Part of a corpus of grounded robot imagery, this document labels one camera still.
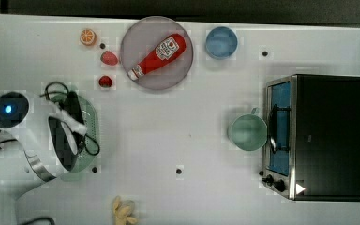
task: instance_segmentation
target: blue bowl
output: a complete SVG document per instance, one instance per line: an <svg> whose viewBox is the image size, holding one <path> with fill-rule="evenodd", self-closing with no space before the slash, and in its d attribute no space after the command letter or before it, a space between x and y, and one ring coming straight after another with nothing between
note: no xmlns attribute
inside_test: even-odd
<svg viewBox="0 0 360 225"><path fill-rule="evenodd" d="M238 46L236 34L228 27L220 26L213 29L206 37L206 50L212 58L226 59Z"/></svg>

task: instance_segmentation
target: bottle label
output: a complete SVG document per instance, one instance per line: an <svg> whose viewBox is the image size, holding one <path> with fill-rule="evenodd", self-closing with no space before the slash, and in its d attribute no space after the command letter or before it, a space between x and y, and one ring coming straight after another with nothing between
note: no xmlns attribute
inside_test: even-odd
<svg viewBox="0 0 360 225"><path fill-rule="evenodd" d="M176 43L173 37L169 37L162 41L156 47L156 54L160 60L168 60L179 49L179 45Z"/></svg>
<svg viewBox="0 0 360 225"><path fill-rule="evenodd" d="M144 76L144 73L143 73L142 68L140 67L140 65L136 65L136 67L134 67L132 70L133 70L133 72L136 74L136 76L138 78L141 78L142 76Z"/></svg>

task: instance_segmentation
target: green bowl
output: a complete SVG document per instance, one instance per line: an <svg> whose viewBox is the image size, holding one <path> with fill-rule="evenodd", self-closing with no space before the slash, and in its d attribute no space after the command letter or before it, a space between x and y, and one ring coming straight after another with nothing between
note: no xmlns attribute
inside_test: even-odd
<svg viewBox="0 0 360 225"><path fill-rule="evenodd" d="M245 151L257 150L267 141L267 125L255 111L238 117L228 129L230 141Z"/></svg>

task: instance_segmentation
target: gray surface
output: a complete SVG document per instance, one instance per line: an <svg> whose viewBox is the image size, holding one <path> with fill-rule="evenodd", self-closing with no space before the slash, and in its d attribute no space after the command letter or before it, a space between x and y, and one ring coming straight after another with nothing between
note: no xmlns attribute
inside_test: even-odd
<svg viewBox="0 0 360 225"><path fill-rule="evenodd" d="M174 33L184 37L186 50L175 61L148 73L134 81L135 83L153 90L163 90L177 85L188 74L194 51L187 31L168 18L148 17L130 27L121 45L121 63L126 73L153 51L163 39Z"/></svg>

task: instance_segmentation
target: gray plate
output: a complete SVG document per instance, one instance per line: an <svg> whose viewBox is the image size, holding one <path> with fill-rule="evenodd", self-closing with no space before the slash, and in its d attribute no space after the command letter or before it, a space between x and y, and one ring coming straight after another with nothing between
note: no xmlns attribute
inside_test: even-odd
<svg viewBox="0 0 360 225"><path fill-rule="evenodd" d="M127 74L165 37L174 33L182 35L186 40L187 48L183 54L166 67L152 71L134 81L135 83L153 90L163 90L177 85L191 69L194 51L186 30L177 22L165 17L144 18L127 30L122 40L120 55L122 66Z"/></svg>

